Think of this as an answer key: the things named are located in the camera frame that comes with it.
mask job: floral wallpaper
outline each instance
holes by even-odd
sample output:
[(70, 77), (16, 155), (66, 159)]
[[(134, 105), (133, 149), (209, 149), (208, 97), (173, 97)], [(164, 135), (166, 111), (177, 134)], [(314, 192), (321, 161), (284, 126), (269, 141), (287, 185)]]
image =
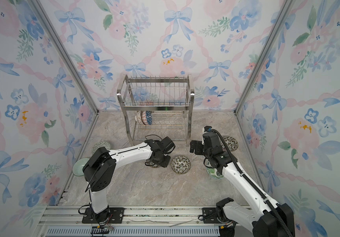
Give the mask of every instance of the floral wallpaper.
[(340, 236), (340, 0), (295, 1), (238, 116), (296, 236)]
[(0, 0), (0, 236), (31, 236), (95, 113), (24, 0)]
[[(283, 0), (41, 4), (99, 109), (120, 109), (116, 89), (125, 74), (142, 78), (191, 74), (195, 109), (232, 110)], [(273, 77), (268, 70), (264, 75)], [(151, 96), (157, 95), (148, 93), (143, 100)]]

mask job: black cable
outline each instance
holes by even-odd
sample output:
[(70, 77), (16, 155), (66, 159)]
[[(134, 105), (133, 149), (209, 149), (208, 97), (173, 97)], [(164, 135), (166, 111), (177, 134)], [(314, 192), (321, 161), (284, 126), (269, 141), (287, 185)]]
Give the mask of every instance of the black cable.
[(87, 204), (87, 205), (81, 206), (81, 207), (78, 209), (78, 213), (79, 213), (80, 215), (85, 215), (85, 214), (86, 214), (85, 212), (84, 212), (84, 213), (81, 213), (81, 212), (80, 212), (81, 208), (82, 208), (82, 207), (85, 207), (85, 206), (90, 206), (90, 205)]
[[(228, 145), (226, 144), (226, 142), (224, 141), (223, 136), (220, 134), (220, 132), (218, 132), (215, 129), (211, 129), (211, 132), (216, 133), (221, 142), (223, 143), (224, 147), (228, 148)], [(239, 165), (237, 164), (237, 158), (231, 153), (231, 151), (229, 149), (226, 149), (226, 151), (229, 154), (229, 157), (231, 158), (234, 166), (236, 167), (237, 171), (240, 173), (240, 175), (257, 191), (257, 193), (262, 197), (263, 200), (267, 199), (267, 197), (263, 194), (263, 192), (257, 187), (257, 185), (255, 185), (251, 179), (243, 173), (243, 171), (240, 169)], [(265, 203), (270, 207), (271, 211), (273, 212), (275, 218), (277, 219), (277, 221), (281, 224), (282, 229), (285, 231), (285, 233), (287, 234), (288, 237), (293, 237), (290, 230), (288, 229), (287, 225), (284, 223), (283, 219), (281, 218), (281, 216), (279, 215), (278, 211), (274, 208), (274, 206), (271, 204), (271, 202), (267, 199), (265, 201)]]
[(99, 167), (97, 168), (97, 170), (95, 170), (94, 174), (92, 175), (91, 179), (89, 180), (89, 183), (87, 184), (87, 187), (86, 187), (86, 190), (84, 192), (87, 192), (87, 190), (89, 189), (90, 187), (90, 183), (92, 181), (92, 178), (94, 178), (94, 175), (100, 170), (101, 168), (101, 165), (99, 165)]
[(207, 159), (207, 158), (204, 158), (203, 165), (204, 165), (205, 167), (209, 168), (209, 169), (213, 169), (213, 167), (209, 167), (209, 166), (206, 166), (206, 165), (205, 165), (205, 160), (206, 160), (206, 159)]
[(150, 134), (150, 135), (146, 135), (145, 138), (146, 138), (147, 136), (158, 136), (158, 135)]

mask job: stainless steel dish rack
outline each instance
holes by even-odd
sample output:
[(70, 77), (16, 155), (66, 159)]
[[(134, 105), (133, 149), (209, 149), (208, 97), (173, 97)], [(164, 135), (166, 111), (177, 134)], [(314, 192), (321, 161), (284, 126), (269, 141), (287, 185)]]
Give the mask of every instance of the stainless steel dish rack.
[[(117, 99), (124, 114), (126, 133), (133, 146), (143, 142), (145, 136), (158, 135), (170, 137), (173, 141), (191, 138), (191, 117), (194, 102), (194, 86), (191, 75), (187, 77), (150, 77), (120, 80)], [(131, 135), (127, 111), (150, 111), (151, 125), (135, 122)]]

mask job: marble floor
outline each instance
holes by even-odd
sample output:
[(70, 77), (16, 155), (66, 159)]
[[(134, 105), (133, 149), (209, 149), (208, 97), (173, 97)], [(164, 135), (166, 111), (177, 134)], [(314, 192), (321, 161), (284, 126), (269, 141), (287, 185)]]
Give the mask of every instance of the marble floor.
[[(101, 112), (86, 146), (83, 157), (91, 156), (91, 149), (99, 141), (110, 142), (111, 149), (129, 147), (122, 112)], [(134, 124), (131, 116), (130, 125)], [(202, 139), (202, 127), (209, 125), (223, 136), (234, 137), (239, 148), (232, 152), (245, 171), (257, 182), (256, 175), (243, 144), (233, 112), (193, 112), (191, 139)], [(225, 178), (214, 179), (203, 165), (204, 156), (191, 154), (185, 143), (176, 143), (171, 157), (184, 155), (191, 161), (186, 174), (175, 173), (171, 166), (152, 168), (137, 161), (115, 170), (107, 187), (107, 200), (111, 206), (214, 206), (216, 202), (230, 197), (240, 205), (247, 202), (237, 189)], [(81, 206), (89, 202), (85, 193), (87, 182), (84, 177), (74, 176), (62, 205)]]

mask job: blue patterned bowl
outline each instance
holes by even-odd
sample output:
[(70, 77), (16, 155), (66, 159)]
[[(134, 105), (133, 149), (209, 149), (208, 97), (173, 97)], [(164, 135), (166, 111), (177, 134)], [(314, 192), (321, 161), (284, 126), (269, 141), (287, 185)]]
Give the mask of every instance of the blue patterned bowl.
[(151, 112), (143, 111), (141, 114), (141, 120), (144, 123), (144, 125), (151, 125), (152, 124)]

